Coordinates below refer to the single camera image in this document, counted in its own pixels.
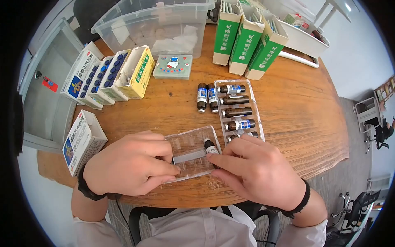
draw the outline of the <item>bottle label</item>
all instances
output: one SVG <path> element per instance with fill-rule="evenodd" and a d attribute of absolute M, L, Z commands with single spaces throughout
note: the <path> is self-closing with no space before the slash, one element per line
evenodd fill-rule
<path fill-rule="evenodd" d="M 207 103 L 207 89 L 201 87 L 197 90 L 197 101 Z"/>
<path fill-rule="evenodd" d="M 217 153 L 217 154 L 219 154 L 216 146 L 211 146 L 211 147 L 206 148 L 206 153 Z"/>
<path fill-rule="evenodd" d="M 207 91 L 207 93 L 208 93 L 208 95 L 209 95 L 209 103 L 218 102 L 218 100 L 217 100 L 217 98 L 216 98 L 216 91 L 215 91 L 214 88 L 209 89 L 209 90 Z"/>
<path fill-rule="evenodd" d="M 241 88 L 239 85 L 226 85 L 228 92 L 227 94 L 239 94 L 241 92 Z"/>
<path fill-rule="evenodd" d="M 228 95 L 229 98 L 234 99 L 234 98 L 244 98 L 243 95 L 237 95 L 237 94 L 230 94 Z"/>
<path fill-rule="evenodd" d="M 250 120 L 235 121 L 236 130 L 249 129 L 251 127 Z"/>

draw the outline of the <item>right hand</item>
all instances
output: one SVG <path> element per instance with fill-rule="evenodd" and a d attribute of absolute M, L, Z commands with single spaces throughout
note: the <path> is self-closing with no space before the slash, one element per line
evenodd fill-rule
<path fill-rule="evenodd" d="M 211 175 L 246 200 L 291 211 L 302 201 L 306 185 L 273 146 L 249 135 L 233 139 L 222 155 L 207 154 L 221 167 Z"/>

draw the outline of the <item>red sticker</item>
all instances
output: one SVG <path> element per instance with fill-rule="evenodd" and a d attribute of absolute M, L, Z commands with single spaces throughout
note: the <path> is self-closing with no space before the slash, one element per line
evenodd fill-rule
<path fill-rule="evenodd" d="M 49 88 L 50 90 L 56 92 L 58 90 L 58 84 L 54 83 L 48 77 L 44 76 L 43 85 Z"/>

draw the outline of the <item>black wristband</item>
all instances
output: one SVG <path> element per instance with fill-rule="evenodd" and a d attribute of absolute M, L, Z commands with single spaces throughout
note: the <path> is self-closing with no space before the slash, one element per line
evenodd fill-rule
<path fill-rule="evenodd" d="M 77 179 L 78 179 L 78 190 L 81 191 L 84 194 L 85 197 L 87 197 L 87 198 L 89 198 L 91 200 L 94 200 L 94 201 L 98 201 L 100 199 L 105 198 L 108 193 L 105 193 L 103 195 L 98 195 L 98 194 L 93 193 L 89 189 L 89 187 L 87 185 L 87 182 L 84 179 L 84 170 L 85 170 L 85 165 L 82 166 L 81 170 L 78 173 L 78 177 L 77 177 Z"/>
<path fill-rule="evenodd" d="M 306 206 L 306 204 L 308 203 L 308 200 L 310 199 L 310 185 L 303 178 L 302 178 L 302 180 L 306 184 L 305 196 L 303 197 L 302 201 L 299 203 L 299 205 L 294 210 L 285 211 L 285 210 L 282 210 L 281 208 L 278 208 L 278 207 L 272 207 L 272 206 L 266 206 L 266 205 L 264 205 L 264 206 L 270 210 L 274 210 L 277 212 L 281 211 L 284 216 L 290 217 L 291 219 L 295 218 L 295 216 L 293 214 L 299 213 L 300 211 L 302 211 L 302 209 Z"/>

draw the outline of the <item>green and white medicine box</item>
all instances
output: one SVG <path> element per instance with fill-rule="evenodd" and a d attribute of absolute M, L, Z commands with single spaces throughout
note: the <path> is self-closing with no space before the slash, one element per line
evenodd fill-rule
<path fill-rule="evenodd" d="M 236 75 L 244 74 L 265 28 L 260 22 L 262 15 L 258 9 L 246 0 L 240 0 L 240 3 L 241 23 L 229 59 L 229 73 Z"/>
<path fill-rule="evenodd" d="M 213 64 L 224 66 L 228 64 L 240 19 L 241 6 L 239 0 L 224 0 L 221 2 L 215 34 Z"/>
<path fill-rule="evenodd" d="M 262 14 L 265 29 L 245 71 L 246 78 L 251 80 L 261 79 L 288 41 L 288 35 L 277 18 L 268 12 L 262 11 Z M 276 32 L 271 29 L 270 23 L 274 23 Z"/>

